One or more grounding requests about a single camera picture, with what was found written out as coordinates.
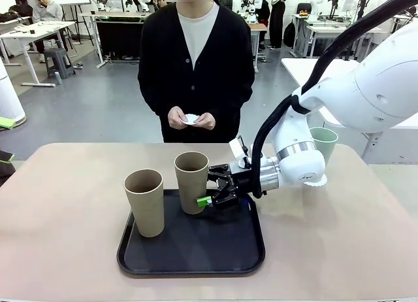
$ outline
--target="floor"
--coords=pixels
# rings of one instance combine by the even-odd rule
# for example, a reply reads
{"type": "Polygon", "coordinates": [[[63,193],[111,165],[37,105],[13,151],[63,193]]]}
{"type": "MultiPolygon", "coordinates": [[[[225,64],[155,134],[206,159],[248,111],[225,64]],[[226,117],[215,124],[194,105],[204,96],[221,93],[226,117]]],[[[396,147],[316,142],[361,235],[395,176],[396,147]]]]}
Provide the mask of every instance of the floor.
{"type": "MultiPolygon", "coordinates": [[[[83,40],[81,45],[74,45],[74,48],[77,52],[74,49],[71,49],[71,47],[69,50],[69,55],[70,57],[72,57],[71,62],[73,62],[73,64],[79,62],[81,59],[84,58],[84,56],[86,56],[94,50],[93,45],[90,43],[90,41],[87,40],[83,40]]],[[[38,54],[30,54],[29,56],[31,58],[31,61],[33,62],[33,66],[35,68],[35,72],[37,73],[39,81],[44,82],[48,78],[45,65],[38,63],[38,54]]],[[[31,89],[31,87],[29,86],[21,86],[20,83],[33,82],[33,79],[31,73],[29,72],[29,69],[26,66],[26,60],[23,55],[15,57],[11,62],[20,63],[22,65],[21,67],[7,67],[7,73],[9,77],[12,79],[14,89],[16,90],[16,93],[19,96],[31,89]]]]}
{"type": "MultiPolygon", "coordinates": [[[[271,63],[259,63],[253,96],[242,109],[240,133],[250,144],[265,118],[294,89],[295,81],[280,63],[291,58],[288,50],[267,50],[271,63]]],[[[38,147],[56,142],[162,142],[159,120],[145,104],[137,81],[138,65],[114,63],[96,69],[92,52],[82,59],[84,69],[56,88],[32,88],[20,95],[27,122],[12,131],[0,132],[1,148],[26,160],[38,147]]],[[[318,114],[311,126],[322,126],[318,114]]],[[[335,130],[340,143],[362,153],[366,139],[356,131],[335,130]]],[[[384,134],[368,163],[418,219],[418,154],[413,151],[418,131],[391,130],[384,134]]]]}

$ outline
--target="bottle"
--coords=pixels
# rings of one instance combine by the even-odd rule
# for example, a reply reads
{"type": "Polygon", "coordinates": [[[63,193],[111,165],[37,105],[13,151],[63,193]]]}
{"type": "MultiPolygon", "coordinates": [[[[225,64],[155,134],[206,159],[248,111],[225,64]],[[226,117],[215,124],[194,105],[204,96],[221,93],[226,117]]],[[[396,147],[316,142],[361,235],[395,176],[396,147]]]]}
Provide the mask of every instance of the bottle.
{"type": "Polygon", "coordinates": [[[63,80],[61,78],[61,75],[59,75],[59,72],[55,72],[55,77],[57,78],[58,85],[62,85],[63,80]]]}

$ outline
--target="green tab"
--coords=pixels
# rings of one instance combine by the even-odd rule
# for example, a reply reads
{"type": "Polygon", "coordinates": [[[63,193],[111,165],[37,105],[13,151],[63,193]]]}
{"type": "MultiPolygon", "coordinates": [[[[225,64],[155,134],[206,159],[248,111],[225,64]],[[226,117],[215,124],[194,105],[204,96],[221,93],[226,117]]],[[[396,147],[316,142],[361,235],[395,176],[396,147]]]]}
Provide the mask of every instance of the green tab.
{"type": "Polygon", "coordinates": [[[200,199],[197,199],[197,206],[199,207],[205,207],[209,205],[208,201],[212,200],[212,196],[206,196],[206,197],[202,197],[200,199]]]}
{"type": "Polygon", "coordinates": [[[0,117],[0,127],[5,129],[12,129],[16,125],[16,122],[11,119],[0,117]]]}
{"type": "Polygon", "coordinates": [[[8,161],[0,160],[0,163],[11,163],[13,158],[14,158],[14,154],[12,155],[12,157],[10,157],[8,161]]]}

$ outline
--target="seated person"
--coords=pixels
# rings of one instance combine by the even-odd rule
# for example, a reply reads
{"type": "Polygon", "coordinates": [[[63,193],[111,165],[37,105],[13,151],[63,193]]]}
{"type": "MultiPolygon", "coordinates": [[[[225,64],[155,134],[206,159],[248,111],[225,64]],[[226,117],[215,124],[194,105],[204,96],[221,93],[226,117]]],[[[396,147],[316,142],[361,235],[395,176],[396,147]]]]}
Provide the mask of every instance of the seated person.
{"type": "Polygon", "coordinates": [[[159,8],[164,8],[167,5],[168,5],[168,3],[165,0],[158,0],[158,7],[159,8]]]}
{"type": "MultiPolygon", "coordinates": [[[[61,6],[52,1],[52,0],[37,0],[39,3],[33,8],[33,21],[34,23],[40,22],[40,21],[62,21],[63,20],[63,9],[61,6]]],[[[65,43],[64,38],[64,32],[63,30],[59,31],[59,34],[61,34],[61,38],[63,39],[65,50],[68,51],[67,44],[65,43]]],[[[44,39],[41,39],[39,41],[35,42],[35,45],[37,47],[38,53],[39,53],[39,62],[45,63],[45,45],[44,40],[50,40],[55,39],[58,41],[58,36],[53,35],[46,37],[44,39]]]]}

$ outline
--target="chair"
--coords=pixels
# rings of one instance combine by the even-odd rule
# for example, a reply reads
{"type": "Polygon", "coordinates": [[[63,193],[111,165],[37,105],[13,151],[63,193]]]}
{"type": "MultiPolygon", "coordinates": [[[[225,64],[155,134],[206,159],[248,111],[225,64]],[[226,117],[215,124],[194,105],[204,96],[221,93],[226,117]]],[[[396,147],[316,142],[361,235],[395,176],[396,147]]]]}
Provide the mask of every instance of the chair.
{"type": "Polygon", "coordinates": [[[310,3],[299,3],[296,9],[296,14],[298,14],[301,10],[308,11],[308,14],[312,12],[312,5],[310,3]]]}
{"type": "Polygon", "coordinates": [[[61,78],[68,78],[71,73],[76,74],[74,67],[72,66],[70,57],[65,49],[53,48],[45,50],[45,64],[48,77],[55,75],[55,72],[59,72],[61,78]]]}

